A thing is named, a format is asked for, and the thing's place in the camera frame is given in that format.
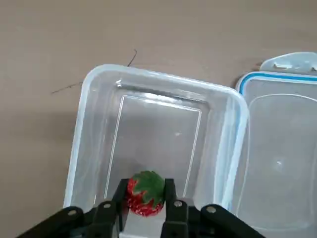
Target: red strawberry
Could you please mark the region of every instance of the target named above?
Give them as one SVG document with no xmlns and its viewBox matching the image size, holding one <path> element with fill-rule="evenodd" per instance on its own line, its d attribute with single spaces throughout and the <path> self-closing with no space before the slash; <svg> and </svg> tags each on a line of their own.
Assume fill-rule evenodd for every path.
<svg viewBox="0 0 317 238">
<path fill-rule="evenodd" d="M 163 208 L 164 180 L 153 171 L 142 171 L 129 179 L 127 202 L 141 216 L 155 215 Z"/>
</svg>

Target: plastic lid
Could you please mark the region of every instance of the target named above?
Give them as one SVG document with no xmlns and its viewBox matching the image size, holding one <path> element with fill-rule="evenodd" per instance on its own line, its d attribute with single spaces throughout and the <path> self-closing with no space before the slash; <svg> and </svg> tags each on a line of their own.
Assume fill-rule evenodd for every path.
<svg viewBox="0 0 317 238">
<path fill-rule="evenodd" d="M 253 72 L 231 212 L 268 238 L 316 237 L 317 77 Z"/>
</svg>

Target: strawberry leaves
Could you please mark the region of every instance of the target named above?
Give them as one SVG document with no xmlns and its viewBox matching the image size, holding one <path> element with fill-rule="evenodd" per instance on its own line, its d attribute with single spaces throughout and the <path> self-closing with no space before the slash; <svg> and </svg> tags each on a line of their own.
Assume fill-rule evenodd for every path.
<svg viewBox="0 0 317 238">
<path fill-rule="evenodd" d="M 163 202 L 165 182 L 154 171 L 142 171 L 132 177 L 137 181 L 133 188 L 133 195 L 141 194 L 144 204 L 153 200 L 153 208 Z"/>
</svg>

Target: plastic container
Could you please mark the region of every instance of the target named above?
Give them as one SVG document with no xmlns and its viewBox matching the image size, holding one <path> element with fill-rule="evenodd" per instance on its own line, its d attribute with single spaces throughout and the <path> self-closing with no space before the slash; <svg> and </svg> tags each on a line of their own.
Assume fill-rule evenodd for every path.
<svg viewBox="0 0 317 238">
<path fill-rule="evenodd" d="M 111 199 L 122 178 L 154 170 L 174 178 L 177 196 L 189 204 L 227 207 L 247 118 L 231 88 L 98 66 L 82 87 L 64 206 L 89 211 Z M 164 216 L 129 214 L 121 236 L 159 237 Z"/>
</svg>

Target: brown table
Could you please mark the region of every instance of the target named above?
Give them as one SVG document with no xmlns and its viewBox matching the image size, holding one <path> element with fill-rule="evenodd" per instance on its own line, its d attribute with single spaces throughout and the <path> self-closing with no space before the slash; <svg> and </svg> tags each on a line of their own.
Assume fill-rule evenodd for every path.
<svg viewBox="0 0 317 238">
<path fill-rule="evenodd" d="M 95 66 L 233 85 L 264 59 L 317 51 L 316 0 L 0 0 L 0 231 L 62 207 L 80 85 Z"/>
</svg>

